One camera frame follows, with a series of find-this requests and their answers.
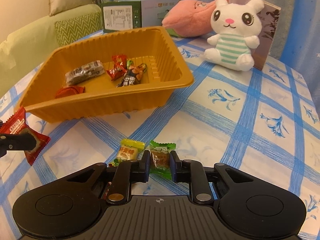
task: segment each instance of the orange plastic tray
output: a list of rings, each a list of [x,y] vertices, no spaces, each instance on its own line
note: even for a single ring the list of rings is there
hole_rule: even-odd
[[[100,60],[113,68],[112,55],[126,54],[136,65],[147,64],[141,84],[119,87],[106,73],[79,83],[85,93],[55,99],[66,85],[65,73]],[[193,75],[163,27],[148,27],[105,34],[55,50],[31,80],[16,109],[25,107],[48,122],[121,113],[163,106],[173,90],[189,86]]]

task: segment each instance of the green sofa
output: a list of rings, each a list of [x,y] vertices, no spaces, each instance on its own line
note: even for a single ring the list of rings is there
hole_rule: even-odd
[[[56,48],[101,27],[100,7],[88,4],[43,17],[9,34],[0,44],[0,98]]]

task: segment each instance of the pink nose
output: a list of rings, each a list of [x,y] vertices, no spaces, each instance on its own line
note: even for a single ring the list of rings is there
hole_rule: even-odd
[[[233,20],[233,19],[230,19],[230,18],[228,18],[228,19],[226,19],[226,23],[227,24],[231,24],[231,23],[234,23],[235,21]]]

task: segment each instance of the yellow candy wrapper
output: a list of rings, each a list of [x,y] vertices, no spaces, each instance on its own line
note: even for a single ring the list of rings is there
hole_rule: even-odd
[[[122,139],[120,145],[118,154],[113,162],[109,163],[109,167],[118,166],[123,161],[136,160],[139,153],[145,148],[145,143],[131,139]]]

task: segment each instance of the bunny ear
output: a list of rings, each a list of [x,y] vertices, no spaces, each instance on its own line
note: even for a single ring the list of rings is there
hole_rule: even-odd
[[[262,0],[250,0],[246,5],[253,8],[256,13],[260,12],[264,8],[264,2]]]
[[[216,5],[221,6],[221,5],[227,5],[228,1],[227,0],[216,0]]]

